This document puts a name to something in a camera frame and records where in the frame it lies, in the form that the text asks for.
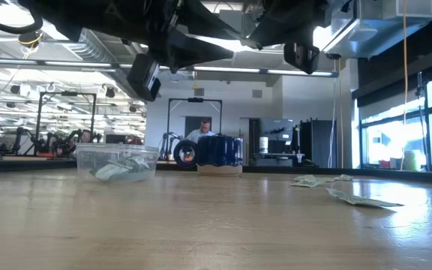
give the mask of black tire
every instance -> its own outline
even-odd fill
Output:
[[[194,157],[192,161],[185,162],[181,160],[181,157],[179,157],[179,152],[185,147],[192,148],[194,150]],[[181,168],[194,167],[196,166],[196,163],[198,161],[198,144],[190,141],[189,139],[184,139],[176,145],[172,156],[174,157],[174,161],[176,161],[176,164],[178,164],[178,166],[180,166]]]

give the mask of table surface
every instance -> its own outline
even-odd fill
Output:
[[[432,269],[432,184],[325,184],[405,205],[387,209],[290,187],[294,177],[0,173],[0,269]]]

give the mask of wooden table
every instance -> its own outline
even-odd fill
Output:
[[[326,184],[406,205],[380,209],[293,178],[78,185],[75,169],[0,173],[0,269],[432,269],[432,184]]]

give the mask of clear plastic container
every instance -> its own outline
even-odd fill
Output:
[[[74,152],[78,179],[138,182],[155,176],[158,149],[142,145],[78,143]]]

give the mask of man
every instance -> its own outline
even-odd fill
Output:
[[[195,143],[198,143],[198,139],[203,136],[213,136],[215,135],[210,131],[211,123],[208,120],[201,121],[201,127],[199,130],[193,130],[189,135],[187,135],[186,139],[192,140]]]

